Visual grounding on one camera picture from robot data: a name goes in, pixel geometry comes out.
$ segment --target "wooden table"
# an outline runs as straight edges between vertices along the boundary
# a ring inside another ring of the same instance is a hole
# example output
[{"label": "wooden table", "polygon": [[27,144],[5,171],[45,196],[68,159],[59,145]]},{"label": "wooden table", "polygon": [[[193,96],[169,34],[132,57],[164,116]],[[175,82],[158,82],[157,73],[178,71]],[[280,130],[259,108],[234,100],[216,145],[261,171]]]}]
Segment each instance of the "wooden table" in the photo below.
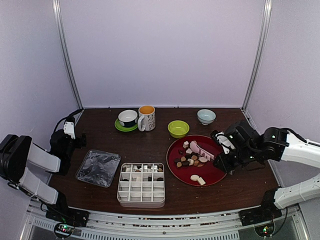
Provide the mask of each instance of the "wooden table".
[{"label": "wooden table", "polygon": [[[157,108],[156,128],[150,132],[119,132],[114,123],[123,109],[87,109],[76,125],[76,134],[86,133],[87,147],[76,149],[71,168],[66,176],[54,175],[50,186],[66,195],[69,206],[122,214],[196,214],[235,210],[257,206],[264,192],[278,186],[273,172],[266,164],[264,169],[246,171],[237,169],[217,184],[207,187],[187,185],[173,176],[166,164],[168,147],[175,141],[167,126],[173,120],[186,121],[189,134],[209,136],[216,129],[224,131],[231,124],[245,119],[240,109],[212,109],[216,121],[208,126],[197,120],[198,108]],[[118,168],[109,188],[76,180],[75,175],[89,150],[120,154],[121,163],[161,162],[165,164],[165,206],[162,208],[125,208],[117,200],[120,175]]]}]

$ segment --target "bowl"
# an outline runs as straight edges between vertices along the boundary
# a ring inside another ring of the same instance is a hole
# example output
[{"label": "bowl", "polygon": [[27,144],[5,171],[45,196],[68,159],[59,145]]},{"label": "bowl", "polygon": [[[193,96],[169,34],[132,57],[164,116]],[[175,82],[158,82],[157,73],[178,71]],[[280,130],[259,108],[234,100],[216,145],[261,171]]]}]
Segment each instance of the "bowl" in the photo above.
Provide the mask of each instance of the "bowl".
[{"label": "bowl", "polygon": [[211,124],[216,119],[216,114],[209,109],[201,109],[197,113],[198,120],[203,125]]},{"label": "bowl", "polygon": [[133,110],[124,110],[118,115],[119,123],[122,127],[133,127],[138,121],[138,113]]},{"label": "bowl", "polygon": [[175,120],[168,124],[168,130],[172,137],[180,139],[187,135],[190,127],[185,121]]}]

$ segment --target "plastic organizer box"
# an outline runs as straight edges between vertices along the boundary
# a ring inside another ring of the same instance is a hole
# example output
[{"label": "plastic organizer box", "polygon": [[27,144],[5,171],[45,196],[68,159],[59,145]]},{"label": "plastic organizer box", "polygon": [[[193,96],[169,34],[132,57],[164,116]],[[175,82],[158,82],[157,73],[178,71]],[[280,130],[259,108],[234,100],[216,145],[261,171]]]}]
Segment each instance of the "plastic organizer box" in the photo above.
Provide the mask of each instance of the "plastic organizer box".
[{"label": "plastic organizer box", "polygon": [[162,163],[124,163],[117,192],[120,204],[136,208],[163,207],[166,200],[164,170]]}]

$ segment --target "round plate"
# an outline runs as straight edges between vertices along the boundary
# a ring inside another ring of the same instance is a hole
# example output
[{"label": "round plate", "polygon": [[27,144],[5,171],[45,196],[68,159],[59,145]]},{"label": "round plate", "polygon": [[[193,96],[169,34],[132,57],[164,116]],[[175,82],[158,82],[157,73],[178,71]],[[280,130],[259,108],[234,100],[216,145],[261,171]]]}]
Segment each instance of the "round plate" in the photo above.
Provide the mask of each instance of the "round plate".
[{"label": "round plate", "polygon": [[204,164],[204,166],[201,167],[182,166],[178,168],[174,160],[180,159],[182,156],[186,155],[186,150],[183,148],[183,144],[185,141],[188,141],[189,143],[191,143],[192,141],[196,141],[201,148],[208,151],[209,153],[212,153],[214,156],[217,156],[219,153],[223,151],[221,146],[217,145],[211,138],[207,136],[189,135],[176,140],[174,143],[171,144],[166,153],[166,163],[172,174],[177,179],[186,184],[201,187],[197,181],[192,181],[190,179],[192,175],[198,175],[205,181],[205,185],[203,185],[204,187],[216,184],[227,175],[220,169],[214,167],[212,160],[207,161]]},{"label": "round plate", "polygon": [[115,120],[114,126],[115,126],[116,129],[118,129],[121,132],[131,132],[131,131],[136,130],[138,128],[138,124],[136,124],[136,125],[134,125],[132,127],[121,126],[121,124],[119,122],[119,119]]}]

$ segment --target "white mug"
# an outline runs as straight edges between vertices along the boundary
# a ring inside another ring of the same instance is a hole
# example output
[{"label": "white mug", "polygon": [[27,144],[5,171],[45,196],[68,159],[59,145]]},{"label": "white mug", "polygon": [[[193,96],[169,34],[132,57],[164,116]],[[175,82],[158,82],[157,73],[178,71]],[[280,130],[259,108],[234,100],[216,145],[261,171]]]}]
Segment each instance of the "white mug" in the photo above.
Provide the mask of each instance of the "white mug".
[{"label": "white mug", "polygon": [[141,132],[151,131],[156,127],[156,109],[153,106],[139,108],[138,128]]}]

